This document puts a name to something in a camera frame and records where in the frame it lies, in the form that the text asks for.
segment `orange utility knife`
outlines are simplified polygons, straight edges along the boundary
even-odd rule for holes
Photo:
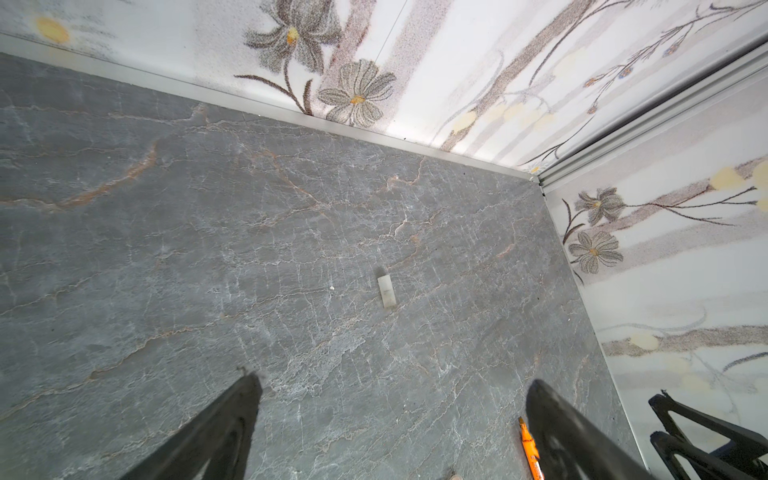
[[[528,459],[528,465],[531,467],[533,480],[544,480],[544,474],[541,473],[541,467],[538,464],[538,449],[536,448],[536,442],[533,441],[533,437],[528,431],[528,427],[525,426],[525,422],[523,421],[522,417],[518,419],[518,422],[520,422],[525,458]]]

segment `white plastic piece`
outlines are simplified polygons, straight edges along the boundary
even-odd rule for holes
[[[395,300],[395,289],[392,288],[392,279],[389,278],[389,275],[380,276],[377,280],[379,281],[379,290],[382,293],[384,308],[397,305],[397,300]]]

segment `painted flower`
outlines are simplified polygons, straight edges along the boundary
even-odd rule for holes
[[[752,172],[755,188],[762,197],[755,203],[761,212],[768,212],[768,161],[760,162]]]
[[[679,47],[678,44],[672,44],[667,50],[664,50],[664,54],[661,55],[662,57],[667,57],[668,55],[672,55],[675,51],[677,51],[677,48]]]
[[[339,70],[339,88],[326,88],[317,97],[334,105],[326,120],[357,127],[370,127],[382,117],[374,102],[385,100],[392,92],[395,74],[379,75],[379,67],[370,60],[348,63]]]
[[[277,22],[275,29],[245,34],[245,45],[261,49],[261,65],[277,73],[295,55],[310,71],[322,74],[320,45],[335,43],[341,35],[333,0],[274,0],[264,11]]]
[[[603,217],[607,218],[609,222],[612,222],[619,218],[621,211],[627,205],[624,200],[616,195],[616,187],[614,188],[598,188],[598,196],[590,197],[587,192],[581,192],[579,200],[576,200],[576,210],[586,210],[589,212],[589,224],[595,225]]]
[[[746,181],[733,167],[721,168],[710,178],[710,186],[715,190],[735,190],[744,185]]]
[[[613,266],[624,261],[624,255],[615,251],[618,247],[619,241],[608,233],[597,232],[590,237],[586,232],[579,232],[578,243],[568,245],[568,251],[577,258],[582,272],[597,273],[601,263]]]

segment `flower stem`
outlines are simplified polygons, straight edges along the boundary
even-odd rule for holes
[[[285,95],[288,95],[291,100],[293,100],[293,103],[296,104],[296,106],[299,108],[299,111],[305,115],[311,115],[312,109],[310,108],[310,84],[312,81],[308,81],[306,83],[306,86],[304,87],[304,105],[306,105],[306,108],[301,106],[301,103],[299,103],[299,99],[296,98],[296,95],[293,93],[293,89],[290,87],[290,81],[288,80],[288,61],[290,60],[290,57],[286,58],[285,63],[283,64],[283,77],[285,78],[286,82],[286,88],[280,87],[278,84],[276,84],[273,81],[267,80],[264,77],[260,77],[258,75],[235,75],[235,78],[247,78],[249,80],[256,80],[260,81],[264,84],[269,85],[270,87],[278,90],[280,93],[283,93]]]
[[[606,8],[612,7],[614,5],[620,5],[622,3],[628,4],[628,3],[631,3],[631,0],[620,0],[619,2],[614,2],[614,3],[608,3],[608,1],[603,2],[603,5],[600,5],[598,8],[593,10],[591,13],[586,14],[586,15],[582,16],[581,18],[579,18],[578,22],[574,23],[568,29],[568,31],[566,31],[565,34],[562,37],[560,37],[560,40],[558,40],[558,42],[554,44],[554,47],[552,47],[550,49],[550,51],[547,53],[547,56],[544,57],[544,60],[541,61],[539,66],[536,68],[536,71],[533,72],[533,75],[531,76],[531,80],[528,81],[528,86],[530,87],[531,85],[533,85],[533,80],[536,78],[536,75],[538,74],[538,72],[541,70],[542,67],[544,67],[544,64],[547,63],[547,60],[549,60],[549,58],[552,56],[554,51],[558,49],[560,44],[576,29],[576,27],[578,27],[579,25],[584,23],[584,21],[587,20],[588,18],[590,18],[592,15],[594,15],[594,14],[596,14],[596,13],[602,11],[602,10],[605,10]]]
[[[755,202],[753,202],[753,201],[748,201],[748,202],[729,202],[728,200],[732,200],[732,199],[734,199],[736,197],[744,195],[745,193],[751,192],[752,190],[755,190],[755,189],[756,189],[755,187],[749,187],[746,190],[744,190],[742,192],[739,192],[738,194],[731,195],[728,198],[723,198],[722,200],[719,200],[717,202],[711,202],[711,203],[708,203],[708,204],[701,204],[701,205],[679,205],[679,204],[678,205],[663,205],[663,204],[656,204],[654,202],[649,202],[647,204],[624,205],[624,206],[625,207],[648,207],[648,206],[659,207],[659,208],[663,208],[666,211],[672,212],[673,214],[680,215],[681,217],[690,218],[691,220],[699,220],[699,221],[702,221],[702,222],[714,223],[715,225],[727,225],[727,226],[732,227],[733,225],[731,223],[722,223],[722,222],[712,221],[712,220],[719,220],[718,217],[711,217],[711,218],[710,217],[702,217],[702,218],[692,217],[690,215],[684,215],[684,214],[676,211],[675,209],[679,209],[679,208],[712,207],[713,205],[754,205]]]
[[[611,70],[613,70],[614,68],[618,68],[618,69],[616,70],[615,74],[613,74],[611,80],[607,82],[606,85],[603,86],[603,88],[600,89],[600,91],[598,92],[598,96],[594,99],[593,104],[597,104],[602,94],[605,93],[607,88],[611,86],[613,81],[621,74],[622,71],[625,71],[627,68],[632,68],[639,61],[645,61],[648,58],[650,58],[651,55],[661,45],[667,43],[668,41],[678,36],[678,34],[683,30],[686,30],[686,28],[687,30],[685,31],[685,33],[683,33],[673,45],[680,45],[680,43],[682,43],[683,40],[685,40],[685,38],[688,36],[690,31],[694,28],[695,24],[697,24],[698,22],[707,20],[708,18],[719,17],[719,18],[715,18],[714,20],[711,20],[711,21],[707,20],[706,22],[704,22],[704,25],[701,27],[701,28],[704,28],[707,25],[711,25],[714,22],[718,22],[719,20],[724,20],[725,18],[728,18],[731,15],[735,15],[739,12],[743,12],[742,15],[744,15],[754,10],[755,8],[763,5],[766,2],[768,2],[768,0],[756,0],[755,2],[746,4],[746,5],[741,5],[738,7],[730,6],[730,5],[723,6],[723,7],[716,7],[714,6],[714,4],[710,4],[710,7],[708,8],[710,10],[710,13],[707,13],[705,15],[700,15],[697,8],[695,18],[693,18],[692,20],[689,20],[686,23],[683,23],[682,25],[678,25],[676,27],[670,28],[669,30],[661,32],[661,36],[659,37],[658,40],[656,40],[654,43],[650,45],[646,45],[645,47],[641,48],[639,51],[635,52],[631,57],[629,57],[626,64],[615,65],[614,67],[612,67]],[[609,72],[611,70],[603,73],[602,76],[598,78],[602,79],[604,76],[610,74]]]
[[[583,227],[584,224],[580,223],[576,225],[575,227],[571,228],[571,225],[573,225],[574,220],[576,220],[576,217],[584,213],[586,210],[579,210],[576,212],[576,214],[572,217],[571,216],[571,206],[568,205],[568,202],[563,200],[563,203],[565,204],[565,207],[568,209],[568,225],[565,227],[565,234],[563,235],[563,245],[565,245],[566,240],[573,234],[573,232],[576,231],[577,228]]]

